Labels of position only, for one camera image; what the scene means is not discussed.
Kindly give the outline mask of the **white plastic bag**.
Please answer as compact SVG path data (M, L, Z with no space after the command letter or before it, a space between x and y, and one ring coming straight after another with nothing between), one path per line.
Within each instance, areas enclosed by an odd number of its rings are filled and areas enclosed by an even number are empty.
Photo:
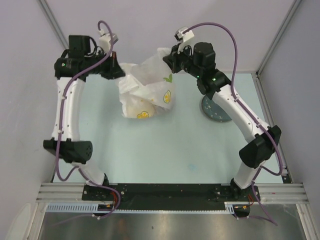
M160 47L141 64L120 64L125 76L117 79L116 85L125 118L151 118L172 110L176 86L171 69L163 61L170 53L170 48Z

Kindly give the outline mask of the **blue ceramic plate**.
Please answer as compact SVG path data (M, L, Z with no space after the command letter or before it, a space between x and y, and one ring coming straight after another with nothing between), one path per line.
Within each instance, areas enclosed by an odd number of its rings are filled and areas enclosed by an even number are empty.
M232 121L231 117L206 95L200 101L200 109L202 113L212 121L219 123L227 123Z

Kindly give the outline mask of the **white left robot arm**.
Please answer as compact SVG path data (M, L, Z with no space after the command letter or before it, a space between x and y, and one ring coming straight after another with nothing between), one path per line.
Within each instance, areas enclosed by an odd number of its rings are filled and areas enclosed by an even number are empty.
M55 173L65 182L71 176L62 177L59 161L78 170L87 184L94 186L93 194L100 200L110 196L108 177L90 162L93 144L81 140L79 130L81 98L87 77L100 75L115 80L126 74L120 67L113 50L118 41L116 34L102 33L99 42L88 35L70 35L69 47L63 51L54 64L57 79L57 108L51 138L43 141L45 150L55 156Z

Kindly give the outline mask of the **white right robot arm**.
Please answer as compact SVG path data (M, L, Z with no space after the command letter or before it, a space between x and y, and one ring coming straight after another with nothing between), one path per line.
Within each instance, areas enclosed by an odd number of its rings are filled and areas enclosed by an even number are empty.
M231 180L231 196L242 201L249 194L251 185L259 169L275 152L281 137L281 129L269 126L258 119L232 88L231 80L216 68L216 53L212 44L198 42L191 47L174 45L163 61L173 73L184 71L196 78L202 95L207 96L232 119L241 131L247 144L239 151L242 161L235 177Z

